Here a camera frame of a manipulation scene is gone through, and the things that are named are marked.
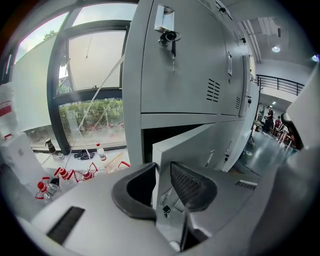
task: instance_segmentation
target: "ceiling light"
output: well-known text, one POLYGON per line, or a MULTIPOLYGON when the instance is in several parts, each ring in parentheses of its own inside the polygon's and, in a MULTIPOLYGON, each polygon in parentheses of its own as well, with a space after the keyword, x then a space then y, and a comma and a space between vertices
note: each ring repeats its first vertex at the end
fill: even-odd
POLYGON ((312 56, 312 60, 313 60, 314 62, 319 62, 319 55, 313 55, 313 56, 312 56))
POLYGON ((272 51, 274 53, 278 53, 278 52, 280 52, 280 47, 279 46, 274 46, 274 47, 272 47, 272 51))

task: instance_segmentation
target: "locker handle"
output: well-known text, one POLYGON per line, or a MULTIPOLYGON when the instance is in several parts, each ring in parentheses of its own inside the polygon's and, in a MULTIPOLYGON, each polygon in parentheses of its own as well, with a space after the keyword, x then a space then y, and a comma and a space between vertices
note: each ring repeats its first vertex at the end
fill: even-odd
POLYGON ((228 74, 232 76, 232 55, 230 51, 227 51, 227 57, 228 57, 228 74))
POLYGON ((158 4, 154 21, 154 30, 160 33, 175 31, 175 11, 163 4, 158 4))

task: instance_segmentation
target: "white wall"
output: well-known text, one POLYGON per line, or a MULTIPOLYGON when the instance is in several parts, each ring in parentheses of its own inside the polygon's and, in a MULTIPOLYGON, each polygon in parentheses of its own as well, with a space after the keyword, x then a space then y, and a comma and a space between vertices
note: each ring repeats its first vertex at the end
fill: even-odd
POLYGON ((263 60, 263 63, 255 65, 257 75, 265 75, 291 80, 305 85, 312 68, 301 66, 292 62, 279 60, 263 60))
POLYGON ((265 87, 265 86, 262 86, 261 88, 263 88, 261 90, 261 94, 274 96, 274 97, 277 97, 280 99, 284 99, 288 102, 294 102, 297 98, 297 95, 290 93, 290 92, 285 92, 283 90, 277 90, 277 89, 273 89, 273 88, 265 87))

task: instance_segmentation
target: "black mesh pad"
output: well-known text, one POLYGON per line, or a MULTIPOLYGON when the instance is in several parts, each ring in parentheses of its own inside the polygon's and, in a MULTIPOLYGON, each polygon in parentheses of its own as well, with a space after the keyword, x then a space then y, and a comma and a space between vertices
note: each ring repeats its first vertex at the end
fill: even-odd
POLYGON ((176 162, 171 162, 171 183, 190 212, 206 209, 217 195, 217 186, 209 178, 176 162))

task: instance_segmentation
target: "ceiling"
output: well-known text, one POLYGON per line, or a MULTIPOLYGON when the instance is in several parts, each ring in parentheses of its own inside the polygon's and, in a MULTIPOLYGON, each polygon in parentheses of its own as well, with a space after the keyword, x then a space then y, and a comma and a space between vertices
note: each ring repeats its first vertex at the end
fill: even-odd
POLYGON ((246 29, 257 63, 283 61, 313 67, 315 54, 297 21, 275 0, 221 0, 234 20, 246 29), (273 46, 281 51, 275 53, 273 46))
POLYGON ((284 100, 282 98, 270 96, 267 94, 260 94, 260 100, 259 103, 262 103, 265 106, 272 106, 272 103, 276 102, 275 105, 273 105, 273 109, 279 110, 279 111, 287 111, 287 108, 290 106, 291 102, 284 100))

